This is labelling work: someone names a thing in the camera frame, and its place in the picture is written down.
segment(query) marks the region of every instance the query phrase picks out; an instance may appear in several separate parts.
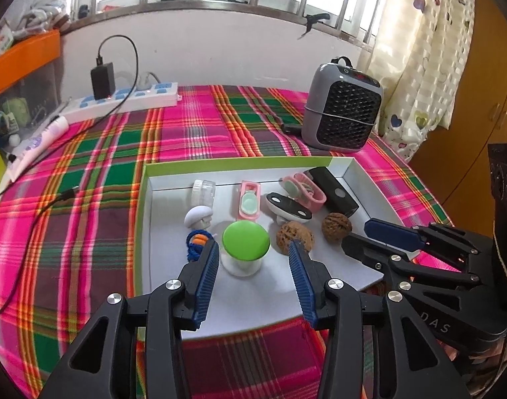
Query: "curtain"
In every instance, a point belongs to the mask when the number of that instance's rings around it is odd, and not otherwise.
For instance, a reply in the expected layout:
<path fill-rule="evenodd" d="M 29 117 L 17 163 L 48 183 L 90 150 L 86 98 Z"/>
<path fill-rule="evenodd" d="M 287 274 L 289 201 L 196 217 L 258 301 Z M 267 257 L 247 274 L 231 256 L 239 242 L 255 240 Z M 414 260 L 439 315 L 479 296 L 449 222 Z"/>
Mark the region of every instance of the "curtain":
<path fill-rule="evenodd" d="M 475 0 L 386 0 L 366 72 L 385 90 L 376 130 L 409 161 L 449 128 L 473 32 Z"/>

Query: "orange toy piece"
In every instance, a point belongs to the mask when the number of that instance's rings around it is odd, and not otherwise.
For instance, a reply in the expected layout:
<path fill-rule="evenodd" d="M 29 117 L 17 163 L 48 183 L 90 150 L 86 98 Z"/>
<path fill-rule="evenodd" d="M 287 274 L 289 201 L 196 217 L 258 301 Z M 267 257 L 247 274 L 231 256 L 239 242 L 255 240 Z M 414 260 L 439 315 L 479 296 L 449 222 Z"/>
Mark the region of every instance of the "orange toy piece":
<path fill-rule="evenodd" d="M 209 239 L 205 235 L 196 234 L 191 240 L 191 242 L 194 243 L 195 245 L 204 246 L 207 243 L 207 240 Z"/>

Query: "toothpaste tube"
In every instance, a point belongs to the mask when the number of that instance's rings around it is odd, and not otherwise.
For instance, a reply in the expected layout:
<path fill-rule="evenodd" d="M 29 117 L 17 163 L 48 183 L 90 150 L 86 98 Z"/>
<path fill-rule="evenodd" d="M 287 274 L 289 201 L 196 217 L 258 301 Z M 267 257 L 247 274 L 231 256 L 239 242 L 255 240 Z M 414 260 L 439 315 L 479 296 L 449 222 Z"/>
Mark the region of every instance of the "toothpaste tube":
<path fill-rule="evenodd" d="M 37 137 L 28 140 L 28 147 L 17 158 L 8 165 L 8 176 L 12 182 L 23 173 L 41 153 L 43 153 L 52 143 L 58 140 L 65 132 L 69 130 L 69 123 L 63 116 L 59 116 Z"/>

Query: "window sill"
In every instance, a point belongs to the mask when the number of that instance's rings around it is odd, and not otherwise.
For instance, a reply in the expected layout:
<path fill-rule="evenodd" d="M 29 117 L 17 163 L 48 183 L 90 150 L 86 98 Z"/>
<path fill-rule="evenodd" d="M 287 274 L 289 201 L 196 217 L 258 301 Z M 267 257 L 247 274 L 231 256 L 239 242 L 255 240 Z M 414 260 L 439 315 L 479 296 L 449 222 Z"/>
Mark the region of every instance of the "window sill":
<path fill-rule="evenodd" d="M 122 16 L 135 15 L 139 13 L 148 13 L 161 10 L 227 10 L 240 13 L 249 13 L 253 15 L 261 15 L 269 18 L 281 19 L 281 21 L 292 22 L 294 24 L 306 25 L 306 19 L 294 13 L 285 12 L 282 10 L 272 9 L 264 6 L 251 6 L 244 3 L 235 3 L 228 1 L 213 1 L 213 0 L 174 0 L 174 1 L 160 1 L 155 3 L 146 3 L 142 5 L 120 7 L 118 9 L 109 10 L 106 12 L 90 15 L 83 19 L 73 21 L 70 28 L 63 34 L 71 33 L 72 31 L 87 27 L 88 25 L 97 22 L 106 21 L 108 19 L 120 18 Z M 337 31 L 329 25 L 321 23 L 313 25 L 314 30 L 321 31 L 322 33 L 329 34 L 330 36 L 342 39 L 350 44 L 358 46 L 368 52 L 372 51 L 372 47 L 359 41 L 357 38 L 350 36 L 344 31 Z"/>

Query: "wardrobe door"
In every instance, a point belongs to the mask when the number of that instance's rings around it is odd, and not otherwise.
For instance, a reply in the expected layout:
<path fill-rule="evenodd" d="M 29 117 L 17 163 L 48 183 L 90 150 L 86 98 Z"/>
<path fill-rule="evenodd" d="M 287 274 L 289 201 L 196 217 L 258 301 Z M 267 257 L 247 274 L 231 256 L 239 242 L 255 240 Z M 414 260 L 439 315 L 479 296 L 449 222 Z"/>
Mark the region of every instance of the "wardrobe door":
<path fill-rule="evenodd" d="M 449 130 L 428 135 L 410 162 L 439 202 L 484 149 L 507 97 L 507 21 L 493 0 L 475 0 L 470 53 Z"/>
<path fill-rule="evenodd" d="M 488 140 L 489 144 L 507 142 L 507 101 L 497 117 L 497 123 Z M 444 203 L 444 209 L 456 226 L 492 235 L 494 198 L 490 193 L 488 149 L 485 148 Z"/>

